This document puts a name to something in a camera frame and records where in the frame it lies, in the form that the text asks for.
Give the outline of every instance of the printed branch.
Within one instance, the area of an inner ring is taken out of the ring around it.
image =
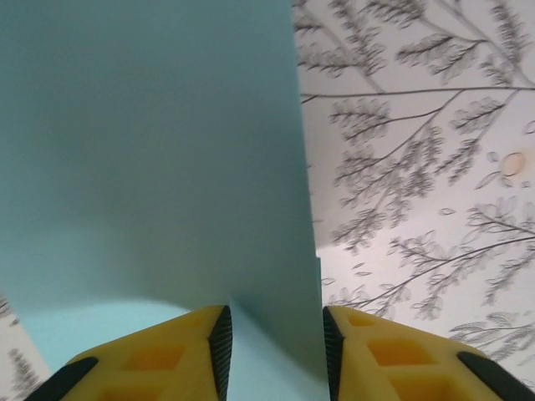
[[[457,87],[457,88],[433,88],[433,89],[415,89],[415,90],[400,90],[400,91],[392,91],[387,92],[384,94],[377,94],[377,93],[362,93],[362,94],[311,94],[311,93],[302,93],[301,96],[304,98],[307,98],[304,102],[301,103],[307,103],[314,99],[350,99],[350,98],[368,98],[368,97],[384,97],[384,96],[399,96],[399,95],[405,95],[405,94],[433,94],[433,93],[440,93],[440,92],[458,92],[458,91],[465,91],[465,92],[474,92],[474,91],[517,91],[517,92],[532,92],[535,91],[535,88],[526,88],[523,86],[512,86],[512,87],[500,87],[500,86],[474,86],[474,87]]]
[[[527,86],[534,88],[535,82],[533,82],[523,71],[522,67],[516,60],[511,60],[505,54],[505,52],[502,50],[500,46],[495,44],[489,36],[484,33],[481,29],[479,29],[476,24],[474,24],[472,21],[470,21],[463,13],[459,13],[457,10],[455,10],[447,1],[445,0],[436,0],[436,2],[444,8],[448,13],[456,17],[468,30],[472,31],[478,38],[484,41],[492,51],[494,51],[498,56],[500,56],[504,61],[509,61],[512,63],[512,66],[514,67],[516,75],[520,78],[520,80]]]
[[[385,92],[385,90],[382,89],[372,77],[366,74],[363,69],[354,65],[355,60],[353,54],[351,53],[351,50],[344,43],[344,41],[338,37],[336,33],[334,33],[326,24],[324,24],[314,13],[308,10],[308,8],[306,8],[304,5],[299,6],[299,8],[303,11],[303,13],[305,13],[305,15],[307,15],[312,21],[314,21],[317,26],[321,27],[320,29],[322,30],[322,32],[324,32],[325,36],[329,38],[331,42],[344,53],[348,65],[353,65],[359,72],[359,74],[362,76],[362,78],[364,78],[364,80],[369,84],[369,86],[372,87],[373,90],[376,91],[376,93],[382,94]]]

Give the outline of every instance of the black rubber edge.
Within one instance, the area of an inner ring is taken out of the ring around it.
[[[220,401],[226,401],[232,355],[232,316],[229,306],[225,306],[217,318],[208,337],[208,343],[217,395]]]
[[[80,359],[63,366],[25,401],[59,401],[99,362],[95,357]]]
[[[535,401],[535,393],[491,359],[466,351],[457,357],[503,401]]]
[[[325,352],[327,353],[327,374],[331,401],[338,401],[340,379],[342,378],[342,352],[344,336],[340,332],[329,307],[324,307]]]

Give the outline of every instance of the floral wallpaper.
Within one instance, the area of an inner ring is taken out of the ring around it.
[[[24,400],[50,372],[0,292],[0,401]]]
[[[535,383],[531,0],[294,0],[326,304]]]

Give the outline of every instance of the printed leaf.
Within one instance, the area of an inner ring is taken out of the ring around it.
[[[365,10],[384,23],[394,23],[400,28],[409,27],[425,12],[423,0],[369,0]]]
[[[474,242],[475,240],[477,240],[480,236],[482,235],[482,233],[479,231],[479,229],[475,229],[473,231],[470,231],[468,234],[466,234],[465,236],[463,236],[462,240],[461,240],[461,245],[466,245],[466,244],[469,244],[471,242]]]
[[[332,277],[322,278],[322,280],[321,280],[322,286],[330,286],[334,282],[336,282],[336,280],[334,278],[332,278]]]
[[[317,69],[330,78],[337,78],[345,69],[357,67],[358,64],[348,60],[341,48],[323,51],[317,43],[314,43],[298,47],[298,66],[308,70]]]
[[[478,43],[475,43],[468,48],[460,45],[450,46],[450,50],[429,67],[429,72],[433,75],[441,74],[442,84],[447,85],[474,64],[477,59],[477,45]]]
[[[468,332],[476,332],[479,331],[487,326],[487,322],[471,322],[471,323],[464,323],[460,324],[459,326],[455,326],[454,328],[451,328],[451,332],[460,332],[462,330],[466,330]]]
[[[510,317],[505,313],[489,313],[487,319],[495,323],[498,327],[506,328],[511,327],[511,322],[509,321]]]
[[[454,211],[453,209],[449,208],[449,207],[445,207],[444,209],[440,209],[438,214],[441,215],[441,216],[449,216],[449,215],[453,215],[454,213],[456,213],[456,211]]]
[[[499,23],[497,33],[502,40],[502,47],[507,58],[512,63],[520,63],[526,47],[529,45],[529,35],[522,34],[523,23],[520,16],[515,13],[507,0],[492,0],[492,16]]]
[[[498,180],[498,183],[503,186],[504,188],[512,188],[513,186],[513,183],[511,181],[511,179],[503,176],[501,177],[499,180]]]
[[[493,122],[496,112],[503,107],[503,103],[486,97],[478,102],[470,103],[466,110],[457,110],[455,119],[450,124],[461,131],[461,134],[470,134],[488,127]]]
[[[489,54],[487,60],[479,65],[480,69],[483,69],[484,75],[491,79],[491,82],[495,86],[511,86],[513,81],[514,67],[506,61],[499,66],[495,65],[494,55]]]
[[[525,135],[535,134],[535,121],[530,121],[529,123],[526,124],[526,126],[524,127],[524,134]]]
[[[447,48],[451,46],[452,39],[453,37],[449,35],[434,33],[431,36],[423,38],[418,43],[403,46],[395,55],[395,58],[400,63],[408,63],[411,66],[418,64],[427,65],[442,57]]]
[[[484,177],[481,181],[479,181],[479,184],[476,185],[476,190],[480,190],[481,188],[483,188],[484,186],[487,186],[489,185],[491,182],[493,182],[496,177],[498,177],[500,175],[500,171],[495,171],[489,175],[487,175],[486,177]]]
[[[487,153],[487,159],[491,163],[496,163],[497,161],[500,160],[500,156],[496,152],[488,152]]]

